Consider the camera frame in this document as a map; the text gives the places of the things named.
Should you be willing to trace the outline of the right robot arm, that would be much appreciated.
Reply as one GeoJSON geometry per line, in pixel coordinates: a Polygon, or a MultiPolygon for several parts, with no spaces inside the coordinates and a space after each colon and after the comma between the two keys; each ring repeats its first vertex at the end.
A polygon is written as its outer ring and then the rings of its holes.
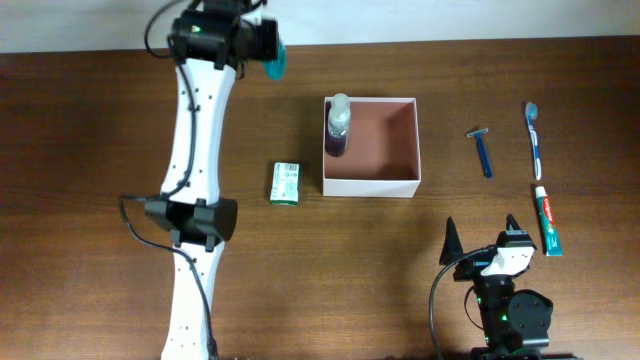
{"type": "Polygon", "coordinates": [[[476,295],[484,347],[470,351],[471,359],[543,359],[549,346],[553,302],[530,290],[517,290],[514,280],[530,268],[536,246],[515,218],[506,217],[506,229],[492,245],[470,252],[463,250],[454,220],[447,219],[446,234],[439,259],[443,269],[431,286],[428,304],[429,328],[434,349],[439,347],[434,324],[434,298],[442,277],[453,270],[456,282],[470,281],[467,291],[476,295]]]}

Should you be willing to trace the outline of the blue mouthwash bottle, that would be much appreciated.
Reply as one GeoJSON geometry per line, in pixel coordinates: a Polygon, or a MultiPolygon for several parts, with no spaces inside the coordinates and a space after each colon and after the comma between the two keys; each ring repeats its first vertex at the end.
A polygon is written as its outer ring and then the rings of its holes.
{"type": "Polygon", "coordinates": [[[287,52],[285,45],[280,43],[276,58],[274,60],[263,61],[262,65],[269,79],[281,81],[284,78],[287,67],[287,52]]]}

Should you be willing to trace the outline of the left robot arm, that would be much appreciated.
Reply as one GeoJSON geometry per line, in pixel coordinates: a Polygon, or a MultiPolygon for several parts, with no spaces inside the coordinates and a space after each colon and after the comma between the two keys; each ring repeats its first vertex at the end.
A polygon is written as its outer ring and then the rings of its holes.
{"type": "Polygon", "coordinates": [[[142,198],[167,231],[174,285],[164,359],[216,359],[212,301],[238,204],[220,194],[219,155],[228,101],[249,61],[285,61],[278,23],[262,1],[190,1],[167,36],[178,103],[172,152],[160,191],[142,198]]]}

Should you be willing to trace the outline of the clear bottle purple liquid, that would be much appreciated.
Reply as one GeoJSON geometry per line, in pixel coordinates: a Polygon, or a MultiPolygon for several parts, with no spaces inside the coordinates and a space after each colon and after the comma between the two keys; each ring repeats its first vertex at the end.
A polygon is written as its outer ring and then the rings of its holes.
{"type": "Polygon", "coordinates": [[[325,150],[333,157],[340,157],[346,151],[351,125],[351,102],[346,94],[332,97],[326,125],[325,150]]]}

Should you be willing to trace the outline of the green white soap box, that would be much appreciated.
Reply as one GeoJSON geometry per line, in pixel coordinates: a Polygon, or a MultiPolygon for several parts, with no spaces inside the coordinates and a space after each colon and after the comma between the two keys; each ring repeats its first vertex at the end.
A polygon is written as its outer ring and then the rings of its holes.
{"type": "Polygon", "coordinates": [[[299,203],[300,165],[276,162],[274,165],[270,202],[275,205],[297,206],[299,203]]]}

